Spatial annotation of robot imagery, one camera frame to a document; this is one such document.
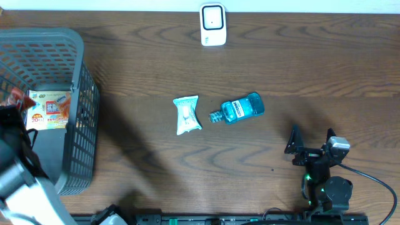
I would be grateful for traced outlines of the orange chocolate bar wrapper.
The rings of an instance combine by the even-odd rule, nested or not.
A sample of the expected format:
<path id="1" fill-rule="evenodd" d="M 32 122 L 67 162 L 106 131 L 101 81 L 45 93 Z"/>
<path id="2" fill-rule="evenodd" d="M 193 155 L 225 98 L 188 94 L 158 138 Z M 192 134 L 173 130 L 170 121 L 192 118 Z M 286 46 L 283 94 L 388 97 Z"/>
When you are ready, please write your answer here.
<path id="1" fill-rule="evenodd" d="M 16 106 L 16 108 L 23 112 L 36 105 L 36 102 L 31 99 L 25 92 L 14 87 L 10 95 L 1 102 L 1 106 Z"/>

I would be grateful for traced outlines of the cream wet wipes pack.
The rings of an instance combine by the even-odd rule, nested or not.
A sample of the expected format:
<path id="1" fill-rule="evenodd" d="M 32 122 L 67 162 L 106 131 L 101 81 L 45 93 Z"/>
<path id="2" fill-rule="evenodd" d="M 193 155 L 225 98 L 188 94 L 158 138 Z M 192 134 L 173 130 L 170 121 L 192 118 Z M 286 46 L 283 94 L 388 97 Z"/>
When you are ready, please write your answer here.
<path id="1" fill-rule="evenodd" d="M 27 110 L 26 128 L 36 130 L 65 128 L 71 106 L 70 91 L 29 91 L 35 105 Z"/>

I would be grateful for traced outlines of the mint green small packet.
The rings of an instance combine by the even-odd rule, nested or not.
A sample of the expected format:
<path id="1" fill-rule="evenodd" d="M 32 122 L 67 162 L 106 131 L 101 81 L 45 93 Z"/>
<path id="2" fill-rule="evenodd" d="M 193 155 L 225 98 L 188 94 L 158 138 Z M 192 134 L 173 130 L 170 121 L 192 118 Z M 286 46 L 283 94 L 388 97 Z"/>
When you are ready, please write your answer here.
<path id="1" fill-rule="evenodd" d="M 202 129 L 196 117 L 198 96 L 186 96 L 173 100 L 177 107 L 177 135 L 188 133 L 195 129 Z"/>

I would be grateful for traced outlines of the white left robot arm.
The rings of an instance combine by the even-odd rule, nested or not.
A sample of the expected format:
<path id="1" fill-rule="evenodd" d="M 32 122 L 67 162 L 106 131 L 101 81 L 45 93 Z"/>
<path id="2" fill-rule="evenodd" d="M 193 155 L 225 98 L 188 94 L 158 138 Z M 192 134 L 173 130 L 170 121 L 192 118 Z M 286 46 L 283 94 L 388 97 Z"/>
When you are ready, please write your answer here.
<path id="1" fill-rule="evenodd" d="M 1 107 L 1 214 L 13 224 L 76 224 L 43 171 L 16 106 Z"/>

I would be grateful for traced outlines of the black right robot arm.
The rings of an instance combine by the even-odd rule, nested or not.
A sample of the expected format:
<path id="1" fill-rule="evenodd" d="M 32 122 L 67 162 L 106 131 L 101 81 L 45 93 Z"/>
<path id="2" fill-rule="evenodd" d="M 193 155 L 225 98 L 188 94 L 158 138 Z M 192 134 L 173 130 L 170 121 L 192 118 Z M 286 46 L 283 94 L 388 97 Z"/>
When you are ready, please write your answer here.
<path id="1" fill-rule="evenodd" d="M 342 162 L 349 150 L 348 140 L 337 136 L 331 128 L 327 130 L 326 142 L 320 148 L 306 147 L 299 128 L 293 126 L 284 153 L 294 156 L 293 165 L 305 168 L 301 192 L 309 201 L 312 213 L 342 213 L 349 209 L 352 182 L 332 176 L 330 172 L 332 167 Z"/>

